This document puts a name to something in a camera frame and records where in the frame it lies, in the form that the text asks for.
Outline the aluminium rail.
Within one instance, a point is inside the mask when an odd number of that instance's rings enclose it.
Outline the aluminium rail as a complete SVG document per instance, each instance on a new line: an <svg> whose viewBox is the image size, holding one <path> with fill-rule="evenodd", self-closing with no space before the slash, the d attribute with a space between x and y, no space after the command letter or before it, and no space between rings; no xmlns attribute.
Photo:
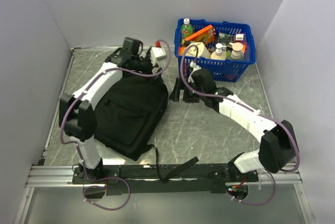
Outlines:
<svg viewBox="0 0 335 224"><path fill-rule="evenodd" d="M176 165L106 165L105 177L121 177L130 183L131 181L158 182L157 170L165 177L172 172ZM247 174L232 178L228 173L227 164L195 164L181 173L169 178L169 182L220 182L226 185L238 185L260 183L271 184L275 180L277 184L301 184L302 179L296 171L293 173L278 172L269 175L266 171L252 171ZM74 185L88 185L90 180L86 178L77 165L74 166L33 166L29 172L26 185L29 187L61 187Z"/></svg>

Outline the dark green packet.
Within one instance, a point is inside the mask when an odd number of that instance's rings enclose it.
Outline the dark green packet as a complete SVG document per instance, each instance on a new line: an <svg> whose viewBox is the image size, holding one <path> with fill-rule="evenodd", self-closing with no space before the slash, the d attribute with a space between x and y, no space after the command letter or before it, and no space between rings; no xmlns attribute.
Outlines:
<svg viewBox="0 0 335 224"><path fill-rule="evenodd" d="M217 43L221 43L223 46L226 46L226 51L232 51L233 37L229 34L219 32L217 36Z"/></svg>

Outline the beige crumpled paper bag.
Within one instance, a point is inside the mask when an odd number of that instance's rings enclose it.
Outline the beige crumpled paper bag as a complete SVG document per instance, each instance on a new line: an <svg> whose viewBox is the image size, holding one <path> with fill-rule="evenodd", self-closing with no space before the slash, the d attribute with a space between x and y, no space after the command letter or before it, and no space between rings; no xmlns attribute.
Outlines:
<svg viewBox="0 0 335 224"><path fill-rule="evenodd" d="M190 46L192 47L186 52L187 57L195 57L196 53L198 53L198 58L203 57L210 59L211 53L202 42L191 43Z"/></svg>

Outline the white pump lotion bottle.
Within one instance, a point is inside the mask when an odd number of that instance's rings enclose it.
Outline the white pump lotion bottle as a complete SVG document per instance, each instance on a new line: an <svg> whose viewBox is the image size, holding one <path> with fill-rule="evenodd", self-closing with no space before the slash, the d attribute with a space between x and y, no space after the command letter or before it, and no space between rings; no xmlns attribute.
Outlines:
<svg viewBox="0 0 335 224"><path fill-rule="evenodd" d="M217 43L215 46L214 52L211 54L210 58L212 60L226 60L227 59L227 51L226 51L226 45L223 45L222 43Z"/></svg>

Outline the small white red box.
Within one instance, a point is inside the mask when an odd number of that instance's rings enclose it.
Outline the small white red box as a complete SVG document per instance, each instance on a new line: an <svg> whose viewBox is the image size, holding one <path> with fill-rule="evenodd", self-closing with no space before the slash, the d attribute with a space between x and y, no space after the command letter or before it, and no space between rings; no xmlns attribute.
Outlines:
<svg viewBox="0 0 335 224"><path fill-rule="evenodd" d="M234 36L234 42L243 42L244 41L244 34L243 33L237 33Z"/></svg>

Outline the orange snack box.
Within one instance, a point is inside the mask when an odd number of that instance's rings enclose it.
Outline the orange snack box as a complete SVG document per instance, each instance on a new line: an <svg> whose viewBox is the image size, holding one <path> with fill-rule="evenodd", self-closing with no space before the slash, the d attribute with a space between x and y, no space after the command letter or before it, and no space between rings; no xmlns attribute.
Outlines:
<svg viewBox="0 0 335 224"><path fill-rule="evenodd" d="M210 44L214 40L215 29L213 25L208 25L184 39L184 41L202 42L204 45Z"/></svg>

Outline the black student backpack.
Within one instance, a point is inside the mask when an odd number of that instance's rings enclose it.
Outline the black student backpack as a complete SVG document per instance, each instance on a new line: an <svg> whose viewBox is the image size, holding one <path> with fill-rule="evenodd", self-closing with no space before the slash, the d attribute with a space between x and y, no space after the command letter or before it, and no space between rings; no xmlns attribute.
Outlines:
<svg viewBox="0 0 335 224"><path fill-rule="evenodd" d="M95 108L94 138L137 161L153 147L149 140L167 109L168 96L162 77L125 74Z"/></svg>

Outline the beige cap pump bottle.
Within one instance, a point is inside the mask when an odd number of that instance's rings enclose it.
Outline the beige cap pump bottle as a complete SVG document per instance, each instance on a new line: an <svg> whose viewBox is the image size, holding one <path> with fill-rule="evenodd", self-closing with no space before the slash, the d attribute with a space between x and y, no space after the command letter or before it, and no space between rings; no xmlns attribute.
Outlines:
<svg viewBox="0 0 335 224"><path fill-rule="evenodd" d="M230 42L229 43L232 48L232 52L230 54L231 60L242 61L243 60L243 44L240 42Z"/></svg>

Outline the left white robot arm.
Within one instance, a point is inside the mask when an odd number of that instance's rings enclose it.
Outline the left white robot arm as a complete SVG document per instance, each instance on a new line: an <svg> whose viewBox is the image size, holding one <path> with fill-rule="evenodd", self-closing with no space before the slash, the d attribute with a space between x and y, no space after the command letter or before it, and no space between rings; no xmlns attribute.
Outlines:
<svg viewBox="0 0 335 224"><path fill-rule="evenodd" d="M158 62L169 55L157 41L146 54L143 43L134 38L125 38L122 47L110 54L96 74L76 92L60 98L59 127L63 145L73 144L79 155L79 168L91 183L104 177L103 161L95 145L97 118L95 109L106 93L121 81L124 73L133 76L155 78L163 69L153 73Z"/></svg>

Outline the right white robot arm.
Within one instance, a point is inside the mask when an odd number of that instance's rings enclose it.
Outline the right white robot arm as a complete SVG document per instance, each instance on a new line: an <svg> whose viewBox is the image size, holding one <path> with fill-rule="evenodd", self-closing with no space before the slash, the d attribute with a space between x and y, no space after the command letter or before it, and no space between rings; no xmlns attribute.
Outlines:
<svg viewBox="0 0 335 224"><path fill-rule="evenodd" d="M259 149L240 153L230 161L228 174L232 180L240 181L258 169L277 173L292 160L299 165L299 149L290 122L278 122L244 103L231 90L217 87L208 69L193 68L187 79L180 75L177 83L191 98L201 99L207 107L232 119L259 142Z"/></svg>

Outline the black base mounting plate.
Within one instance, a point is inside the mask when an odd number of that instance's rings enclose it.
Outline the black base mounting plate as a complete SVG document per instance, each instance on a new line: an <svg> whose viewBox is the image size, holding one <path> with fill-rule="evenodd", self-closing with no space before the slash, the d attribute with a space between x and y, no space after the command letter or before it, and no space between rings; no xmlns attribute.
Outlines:
<svg viewBox="0 0 335 224"><path fill-rule="evenodd" d="M231 171L227 163L194 164L181 171L178 164L156 165L105 165L103 180L89 181L82 169L75 168L72 178L74 185L97 185L106 189L106 194L131 193L183 193L183 192L211 192L226 193L229 185L244 182L255 183L259 181L256 171L242 174Z"/></svg>

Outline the blue plastic shopping basket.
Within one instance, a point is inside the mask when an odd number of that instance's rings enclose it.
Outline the blue plastic shopping basket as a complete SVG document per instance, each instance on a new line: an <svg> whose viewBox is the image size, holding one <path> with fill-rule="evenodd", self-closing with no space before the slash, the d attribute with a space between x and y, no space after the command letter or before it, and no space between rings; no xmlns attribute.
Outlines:
<svg viewBox="0 0 335 224"><path fill-rule="evenodd" d="M180 18L177 22L177 28L175 30L174 35L174 54L178 60L178 70L180 69L181 64L183 63L183 74L185 77L188 77L190 74L189 64L194 59L192 56L185 56L182 61L182 56L180 53L183 50L180 50L181 47L181 26L183 24L184 18ZM244 51L243 61L236 60L211 60L209 58L204 58L198 56L196 63L205 69L209 69L213 75L215 81L221 82L236 82L240 76L244 73L244 71L250 66L255 64L256 56L255 56L255 43L254 37L251 31L251 27L248 24L242 23L231 23L227 21L223 22L214 22L214 21L206 21L204 19L191 19L191 25L193 26L193 30L195 32L212 25L215 29L216 35L219 32L223 32L234 37L238 33L244 34L243 42L246 43L246 49Z"/></svg>

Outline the green drink bottle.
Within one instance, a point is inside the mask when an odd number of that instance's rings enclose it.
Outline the green drink bottle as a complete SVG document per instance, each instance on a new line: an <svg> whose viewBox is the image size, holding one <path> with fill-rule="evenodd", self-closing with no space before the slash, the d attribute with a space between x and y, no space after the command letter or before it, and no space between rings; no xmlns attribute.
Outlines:
<svg viewBox="0 0 335 224"><path fill-rule="evenodd" d="M193 26L191 25L189 18L183 19L183 24L181 25L181 38L185 39L193 34Z"/></svg>

